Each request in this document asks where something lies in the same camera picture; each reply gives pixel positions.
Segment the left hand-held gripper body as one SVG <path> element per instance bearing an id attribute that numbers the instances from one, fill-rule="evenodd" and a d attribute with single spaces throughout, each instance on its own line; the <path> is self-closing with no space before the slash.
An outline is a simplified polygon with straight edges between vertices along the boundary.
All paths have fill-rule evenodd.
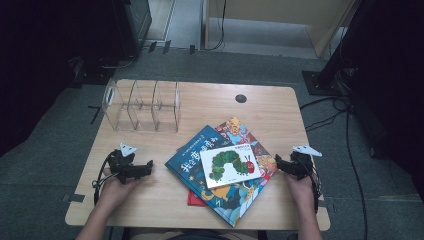
<path id="1" fill-rule="evenodd" d="M 118 149 L 113 150 L 107 157 L 111 173 L 122 183 L 126 183 L 126 171 L 132 166 L 137 149 L 121 143 Z"/>

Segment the white caterpillar picture book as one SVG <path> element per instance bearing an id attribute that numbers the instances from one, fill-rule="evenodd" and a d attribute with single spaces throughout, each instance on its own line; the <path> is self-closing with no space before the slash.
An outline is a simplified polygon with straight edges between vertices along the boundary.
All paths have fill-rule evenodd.
<path id="1" fill-rule="evenodd" d="M 208 189 L 257 179 L 261 172 L 250 144 L 221 147 L 200 153 Z"/>

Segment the person's right hand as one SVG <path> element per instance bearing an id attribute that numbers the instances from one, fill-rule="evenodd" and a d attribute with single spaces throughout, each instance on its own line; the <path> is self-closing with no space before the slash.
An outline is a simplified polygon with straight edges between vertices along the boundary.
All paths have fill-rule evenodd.
<path id="1" fill-rule="evenodd" d="M 312 181 L 309 178 L 298 180 L 295 176 L 285 173 L 291 195 L 298 207 L 314 208 Z"/>

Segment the person's left hand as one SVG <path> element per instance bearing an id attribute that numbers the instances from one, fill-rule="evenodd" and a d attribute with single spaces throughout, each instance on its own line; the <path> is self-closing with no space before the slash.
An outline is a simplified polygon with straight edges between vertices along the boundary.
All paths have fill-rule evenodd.
<path id="1" fill-rule="evenodd" d="M 136 189 L 140 183 L 140 179 L 131 179 L 128 183 L 122 184 L 119 179 L 111 174 L 109 168 L 103 170 L 103 174 L 108 176 L 105 180 L 98 204 L 117 207 L 122 204 L 129 194 Z"/>

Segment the grey tape strip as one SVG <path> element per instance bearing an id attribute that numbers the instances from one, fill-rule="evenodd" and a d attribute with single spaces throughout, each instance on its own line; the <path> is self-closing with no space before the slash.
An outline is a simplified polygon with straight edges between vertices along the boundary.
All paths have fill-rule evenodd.
<path id="1" fill-rule="evenodd" d="M 319 207 L 325 207 L 328 211 L 336 212 L 335 204 L 331 200 L 318 200 Z"/>
<path id="2" fill-rule="evenodd" d="M 62 197 L 62 202 L 80 202 L 82 203 L 85 199 L 84 195 L 80 195 L 80 194 L 65 194 Z"/>

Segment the black stand base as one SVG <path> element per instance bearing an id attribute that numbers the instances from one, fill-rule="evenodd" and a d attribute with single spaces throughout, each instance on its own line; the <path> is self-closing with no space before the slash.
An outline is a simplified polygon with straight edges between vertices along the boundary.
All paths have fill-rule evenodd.
<path id="1" fill-rule="evenodd" d="M 310 95 L 316 96 L 338 96 L 339 91 L 333 85 L 332 81 L 328 81 L 321 76 L 320 72 L 303 71 L 302 77 Z"/>

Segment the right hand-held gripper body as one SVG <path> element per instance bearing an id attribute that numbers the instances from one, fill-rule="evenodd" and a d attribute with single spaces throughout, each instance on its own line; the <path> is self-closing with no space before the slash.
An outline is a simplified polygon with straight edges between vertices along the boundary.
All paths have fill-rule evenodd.
<path id="1" fill-rule="evenodd" d="M 310 176 L 314 169 L 312 157 L 321 157 L 322 153 L 309 145 L 293 146 L 292 150 L 290 159 L 296 167 L 294 175 L 298 180 Z"/>

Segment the light wooden cabinet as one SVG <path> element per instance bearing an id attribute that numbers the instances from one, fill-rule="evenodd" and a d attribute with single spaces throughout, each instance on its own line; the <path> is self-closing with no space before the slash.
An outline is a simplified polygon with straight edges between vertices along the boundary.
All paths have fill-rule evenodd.
<path id="1" fill-rule="evenodd" d="M 359 0 L 204 0 L 205 41 L 209 18 L 300 24 L 322 57 L 334 35 L 349 23 Z"/>

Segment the dark equipment cabinet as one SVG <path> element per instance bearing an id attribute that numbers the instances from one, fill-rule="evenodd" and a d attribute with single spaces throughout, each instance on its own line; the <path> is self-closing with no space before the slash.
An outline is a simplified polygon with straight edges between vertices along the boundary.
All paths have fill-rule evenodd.
<path id="1" fill-rule="evenodd" d="M 124 56 L 137 57 L 152 23 L 148 0 L 112 0 Z"/>

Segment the clear acrylic book rack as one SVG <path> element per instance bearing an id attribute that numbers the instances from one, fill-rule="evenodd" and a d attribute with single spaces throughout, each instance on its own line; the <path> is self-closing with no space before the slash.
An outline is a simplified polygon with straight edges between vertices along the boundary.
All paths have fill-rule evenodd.
<path id="1" fill-rule="evenodd" d="M 102 110 L 115 131 L 177 132 L 179 82 L 111 79 Z"/>

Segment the colourful animal picture book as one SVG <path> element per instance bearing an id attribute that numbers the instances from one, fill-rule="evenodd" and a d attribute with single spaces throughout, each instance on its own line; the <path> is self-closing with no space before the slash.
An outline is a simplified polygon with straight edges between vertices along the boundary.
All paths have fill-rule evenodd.
<path id="1" fill-rule="evenodd" d="M 260 167 L 262 178 L 269 180 L 272 177 L 277 170 L 276 160 L 237 117 L 228 119 L 218 125 L 215 130 L 234 145 L 249 143 Z"/>

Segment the black curtain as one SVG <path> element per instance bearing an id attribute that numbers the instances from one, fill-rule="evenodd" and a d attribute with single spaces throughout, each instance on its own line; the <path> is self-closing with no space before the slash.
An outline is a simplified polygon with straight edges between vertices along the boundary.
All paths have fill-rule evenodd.
<path id="1" fill-rule="evenodd" d="M 361 0 L 318 84 L 342 69 L 354 71 L 347 86 L 386 132 L 381 147 L 424 201 L 424 0 Z"/>

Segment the dark blue monster picture book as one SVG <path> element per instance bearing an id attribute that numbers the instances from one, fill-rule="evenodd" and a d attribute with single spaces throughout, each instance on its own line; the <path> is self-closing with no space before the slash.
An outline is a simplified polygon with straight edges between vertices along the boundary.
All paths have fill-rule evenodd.
<path id="1" fill-rule="evenodd" d="M 200 153 L 221 147 L 235 146 L 211 126 L 205 126 L 170 158 L 165 166 L 190 190 L 220 215 L 230 226 L 253 204 L 268 180 L 259 178 L 208 189 Z"/>

